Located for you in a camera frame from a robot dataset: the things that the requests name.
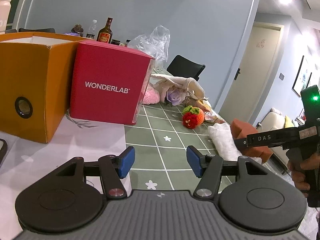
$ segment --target pink water bottle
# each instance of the pink water bottle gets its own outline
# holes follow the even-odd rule
[[[11,8],[11,0],[0,0],[0,33],[5,31]]]

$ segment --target brown statue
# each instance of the brown statue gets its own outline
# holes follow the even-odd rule
[[[72,30],[71,30],[72,33],[78,33],[81,37],[83,37],[83,28],[81,26],[81,24],[76,24]]]

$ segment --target device label sticker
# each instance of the device label sticker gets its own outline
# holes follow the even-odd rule
[[[304,129],[299,131],[300,139],[305,139],[314,135],[317,135],[317,128],[316,126],[312,126],[310,128]]]

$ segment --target pink crocheted object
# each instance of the pink crocheted object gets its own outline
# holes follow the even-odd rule
[[[142,103],[144,105],[157,104],[160,101],[160,95],[157,90],[155,90],[151,83],[148,84],[146,93],[144,94],[144,98]]]

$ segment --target human hand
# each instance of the human hand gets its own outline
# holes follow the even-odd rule
[[[314,170],[319,168],[319,162],[320,162],[320,155],[314,153],[311,155],[310,158],[304,160],[302,163],[300,163],[300,167],[303,170]],[[306,176],[294,169],[293,164],[289,161],[288,162],[288,169],[291,171],[291,178],[294,182],[294,186],[299,190],[310,190],[310,185],[305,182]]]

